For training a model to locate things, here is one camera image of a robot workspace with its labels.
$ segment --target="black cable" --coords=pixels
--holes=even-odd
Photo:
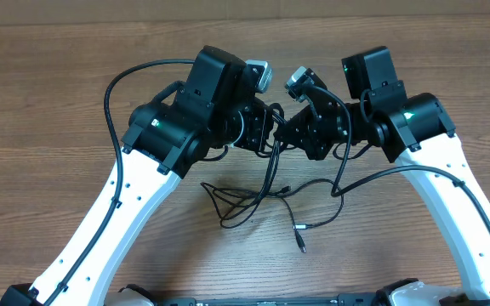
[[[277,114],[275,111],[271,113],[273,115],[273,118],[276,119],[276,122],[280,125],[284,125],[287,123],[287,120],[283,118],[281,115]]]
[[[359,104],[360,108],[361,108],[361,116],[362,116],[362,120],[365,122],[365,123],[370,123],[370,119],[366,116],[366,107],[364,106],[364,99],[366,98],[366,94],[370,92],[370,89],[364,89],[361,93],[361,102]]]
[[[107,127],[109,129],[109,134],[111,135],[111,141],[113,148],[115,150],[115,155],[117,156],[117,187],[115,189],[115,195],[112,198],[111,205],[109,206],[109,209],[107,210],[107,214],[103,218],[103,221],[101,222],[100,227],[96,230],[94,236],[88,243],[88,245],[84,248],[84,251],[81,253],[81,255],[77,258],[75,263],[71,266],[69,271],[67,272],[66,276],[62,279],[62,281],[58,284],[56,289],[52,292],[50,297],[48,297],[47,301],[44,303],[45,306],[49,306],[62,292],[66,287],[67,283],[69,280],[72,278],[72,276],[75,274],[77,271],[78,267],[83,263],[84,259],[88,256],[92,248],[94,247],[95,243],[98,241],[100,238],[101,234],[103,233],[105,227],[109,223],[109,220],[111,219],[112,214],[114,213],[118,199],[120,197],[120,193],[122,191],[123,187],[123,157],[122,157],[122,152],[120,151],[120,144],[118,143],[118,137],[117,137],[117,132],[115,132],[115,127],[112,124],[112,119],[111,119],[111,111],[109,109],[109,98],[111,96],[111,91],[117,85],[118,81],[120,81],[123,77],[127,76],[128,74],[145,69],[147,67],[152,67],[155,65],[164,65],[164,64],[194,64],[193,59],[162,59],[162,60],[155,60],[149,63],[144,63],[141,65],[137,65],[135,67],[129,68],[124,72],[121,72],[118,76],[116,76],[110,83],[109,86],[107,87],[107,90],[105,91],[105,97],[103,100],[103,109],[105,112],[105,120],[107,121]]]
[[[270,149],[273,149],[273,145],[271,145],[271,144],[266,143],[265,146],[267,146]],[[297,148],[298,148],[297,146],[293,145],[290,148],[287,147],[287,149],[285,149],[285,150],[294,150],[294,149],[297,149]]]
[[[333,181],[330,179],[327,179],[327,178],[325,178],[325,179],[324,178],[316,178],[316,179],[312,179],[311,181],[308,181],[308,182],[302,184],[296,190],[291,191],[290,186],[286,186],[277,192],[268,192],[265,195],[265,197],[267,197],[267,198],[273,198],[273,199],[278,199],[278,200],[282,201],[283,204],[285,205],[285,207],[287,208],[288,214],[289,214],[290,219],[291,219],[292,224],[293,224],[293,230],[294,230],[296,242],[298,244],[299,249],[302,252],[305,252],[305,243],[304,243],[304,240],[302,239],[301,235],[298,232],[298,230],[301,230],[301,229],[298,229],[296,227],[296,222],[294,220],[292,208],[290,207],[290,205],[286,201],[286,198],[289,198],[291,196],[296,195],[301,190],[303,190],[303,189],[305,189],[305,188],[307,188],[313,184],[319,184],[319,183],[333,184]],[[222,216],[220,213],[220,207],[217,204],[216,199],[219,199],[219,200],[225,202],[226,204],[230,205],[231,209],[238,208],[238,207],[246,209],[246,208],[251,207],[252,204],[243,205],[243,203],[247,200],[254,199],[259,195],[258,191],[248,190],[248,189],[244,189],[244,188],[218,188],[218,187],[215,187],[215,186],[213,186],[209,183],[206,183],[206,182],[201,182],[200,185],[208,192],[208,195],[211,198],[211,201],[215,207],[215,211],[219,215],[219,218],[221,218],[221,221],[222,221],[222,218],[224,216]],[[236,201],[228,200],[228,199],[224,198],[223,196],[234,198],[234,199],[236,199]],[[323,226],[325,224],[329,224],[329,223],[333,222],[339,216],[339,213],[341,213],[341,210],[343,209],[344,203],[345,203],[345,199],[344,199],[344,196],[342,195],[341,196],[341,203],[338,207],[338,210],[336,211],[336,213],[332,217],[330,217],[329,219],[327,219],[325,221],[316,222],[313,224],[304,224],[305,228],[302,230],[314,229],[314,228],[317,228],[319,226]]]
[[[405,171],[415,171],[415,170],[427,171],[427,172],[439,174],[445,178],[450,179],[453,182],[453,186],[459,187],[460,189],[462,189],[463,192],[472,201],[472,204],[474,205],[477,212],[479,213],[481,220],[485,224],[485,227],[487,228],[487,232],[490,235],[490,220],[489,220],[487,214],[485,213],[485,211],[483,210],[483,207],[481,206],[480,202],[477,200],[476,196],[472,193],[472,191],[468,188],[468,186],[466,186],[465,181],[462,181],[462,180],[458,179],[457,177],[455,177],[454,175],[452,175],[451,173],[444,171],[444,170],[441,170],[441,169],[438,169],[436,167],[401,166],[401,167],[394,167],[392,169],[387,169],[384,171],[379,171],[378,173],[374,173],[372,175],[369,175],[366,178],[362,178],[362,179],[357,180],[355,183],[350,184],[349,186],[347,186],[347,187],[343,188],[342,190],[336,192],[333,196],[344,195],[347,192],[355,189],[356,187],[362,186],[365,183],[368,183],[368,182],[373,181],[375,179],[382,178],[382,177],[389,175],[389,174],[401,173],[401,172],[405,172]]]
[[[184,87],[185,83],[183,81],[175,81],[169,84],[166,88],[164,88],[160,93],[152,98],[152,104],[162,103],[167,97],[169,97],[172,93],[176,92],[180,88]]]
[[[253,216],[254,212],[256,212],[260,203],[265,198],[266,194],[270,191],[271,185],[273,184],[273,180],[276,177],[278,165],[279,165],[279,141],[276,141],[274,143],[274,150],[271,153],[270,161],[268,163],[268,168],[266,170],[265,180],[264,180],[264,183],[262,185],[262,189],[254,197],[253,201],[250,204],[243,207],[242,210],[230,215],[230,213],[234,210],[234,208],[236,208],[236,207],[233,207],[224,216],[222,216],[220,218],[220,222],[219,222],[220,226],[222,228],[234,229],[234,228],[238,227],[239,225],[247,222],[247,220],[249,220]],[[241,222],[234,224],[234,225],[224,225],[224,221],[232,220],[233,218],[235,218],[235,217],[239,216],[240,214],[244,213],[245,211],[247,211],[250,207],[253,207],[253,210],[249,213],[249,215],[244,220],[242,220]]]
[[[314,90],[316,90],[318,92],[321,92],[323,94],[326,94],[328,97],[330,97],[331,99],[335,100],[339,104],[340,109],[345,113],[345,117],[347,119],[347,123],[348,123],[348,127],[347,127],[347,146],[345,147],[344,157],[343,157],[343,159],[341,161],[341,164],[339,165],[338,174],[336,175],[336,179],[334,180],[334,184],[332,186],[332,191],[331,191],[331,195],[332,196],[336,196],[334,194],[336,192],[336,189],[339,186],[339,181],[341,180],[341,176],[344,174],[345,164],[347,163],[347,160],[349,159],[349,150],[350,150],[350,143],[351,143],[351,135],[353,134],[352,124],[351,124],[351,121],[350,121],[350,114],[349,114],[349,111],[347,110],[347,107],[345,106],[344,101],[342,101],[340,98],[338,98],[338,96],[336,96],[335,94],[331,93],[327,89],[320,88],[318,86],[310,85],[310,84],[307,84],[306,85],[306,88],[308,88],[308,89],[314,89]]]
[[[338,145],[336,145],[336,148],[332,151],[332,155],[335,159],[337,160],[341,160],[343,161],[343,157],[339,156],[338,155],[338,148],[344,143],[339,143]],[[369,150],[370,148],[372,147],[371,144],[366,144],[362,149],[360,149],[353,157],[349,157],[347,158],[347,160],[352,160],[352,159],[356,159],[362,155],[364,155],[364,153],[366,153],[367,150]]]
[[[256,154],[256,156],[258,156],[260,158],[270,158],[270,156],[271,156],[271,152],[265,153],[265,152],[255,151],[254,154]]]
[[[222,152],[219,156],[216,156],[216,157],[210,157],[210,158],[204,158],[202,159],[202,162],[216,162],[216,161],[220,161],[221,159],[223,159],[226,154],[228,154],[228,145],[225,145],[225,151]]]

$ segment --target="wooden table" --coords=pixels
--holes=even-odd
[[[142,62],[194,58],[204,44],[269,60],[275,76],[261,99],[281,103],[288,116],[303,107],[282,86],[297,67],[311,67],[350,101],[340,59],[388,46],[408,95],[431,92],[445,105],[490,199],[489,15],[0,27],[0,297],[48,267],[99,194],[114,162],[102,110],[108,82]],[[137,105],[188,69],[163,66],[122,80],[111,101],[118,134]],[[338,165],[285,152],[274,189],[333,179]],[[372,291],[405,277],[459,285],[424,203],[398,175],[353,191],[335,222],[304,231],[307,254],[279,201],[221,229],[199,183],[258,189],[265,167],[243,150],[197,163],[145,226],[111,290],[135,283],[175,296],[246,298]],[[349,162],[343,185],[387,167],[371,150]],[[337,200],[319,185],[290,204],[298,222],[309,222],[332,214]]]

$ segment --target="white arm link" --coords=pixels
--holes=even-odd
[[[435,136],[405,150],[396,165],[423,165],[445,170],[464,180],[490,220],[490,203],[464,157],[457,135]],[[426,203],[455,259],[469,299],[490,299],[490,235],[468,196],[448,178],[425,171],[402,173]]]
[[[118,266],[146,221],[160,203],[177,187],[180,177],[157,171],[158,162],[132,150],[122,154],[124,180],[120,202],[109,224],[88,256],[52,305],[102,305]],[[112,169],[100,196],[90,208],[66,248],[35,280],[37,301],[44,303],[100,227],[117,185],[117,165]]]

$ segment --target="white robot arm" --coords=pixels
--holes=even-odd
[[[409,171],[402,171],[402,174],[418,191],[436,221],[455,259],[463,287],[445,288],[407,281],[381,292],[383,301],[375,303],[438,305],[443,298],[459,294],[465,294],[469,300],[490,303],[490,203],[470,170],[453,123],[432,95],[412,98],[413,102],[406,104],[403,83],[396,79],[396,74],[381,77],[357,72],[359,75],[353,75],[353,69],[363,71],[358,69],[361,65],[370,71],[379,67],[390,70],[389,66],[380,64],[388,56],[386,48],[359,55],[362,63],[358,60],[353,64],[356,56],[351,60],[344,59],[344,69],[351,71],[347,76],[351,97],[360,96],[360,104],[344,105],[337,97],[327,102],[326,96],[315,95],[308,87],[323,93],[327,92],[326,86],[311,70],[300,68],[287,87],[293,98],[307,100],[309,105],[288,122],[282,116],[273,115],[280,126],[274,137],[305,150],[310,159],[323,159],[333,143],[345,141],[348,143],[348,155],[351,141],[367,139],[370,144],[381,146],[390,162],[398,167],[415,166],[414,170],[408,168]],[[205,81],[208,74],[217,76],[215,79],[218,81]],[[375,77],[383,80],[377,87],[374,85]],[[137,305],[152,305],[148,298],[130,290],[105,298],[118,266],[148,218],[175,190],[191,164],[205,157],[209,147],[232,143],[246,150],[263,150],[267,132],[273,127],[273,121],[268,120],[271,115],[266,114],[268,111],[273,113],[273,108],[259,104],[254,91],[263,93],[270,79],[271,69],[267,63],[241,62],[231,54],[206,47],[198,55],[186,83],[170,85],[150,104],[134,111],[130,129],[122,138],[123,169],[120,171],[123,187],[117,208],[72,277],[65,284],[61,283],[93,239],[113,202],[119,170],[117,163],[100,196],[62,253],[29,286],[27,293],[21,295],[18,287],[11,286],[1,305],[110,306],[124,305],[123,299],[133,300]],[[233,81],[238,84],[229,86],[228,80],[239,81]],[[357,83],[363,85],[368,82],[370,86],[366,91],[362,87],[357,91]],[[169,107],[161,103],[175,91],[174,105]],[[368,101],[365,101],[365,93],[369,94]],[[386,107],[388,100],[399,99],[403,99],[399,105]],[[237,106],[226,105],[226,100],[237,101]],[[333,102],[339,104],[340,110],[333,107]],[[366,114],[366,102],[370,116]],[[239,114],[238,120],[232,115],[219,119],[226,116],[229,108],[230,114]],[[323,125],[324,120],[332,120],[333,123]],[[204,129],[199,122],[203,122],[205,127],[209,125],[209,129]],[[322,136],[322,128],[331,139]],[[441,171],[430,172],[421,167]],[[443,172],[455,179],[440,175]],[[462,184],[471,195],[464,192]],[[9,300],[17,301],[17,298],[23,298],[24,302],[8,303]]]

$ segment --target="green led light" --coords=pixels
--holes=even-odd
[[[406,111],[406,112],[404,113],[404,116],[406,117],[406,120],[409,120],[409,119],[410,119],[411,117],[413,117],[414,115],[415,115],[415,114],[410,113],[410,112],[408,112],[408,111]]]

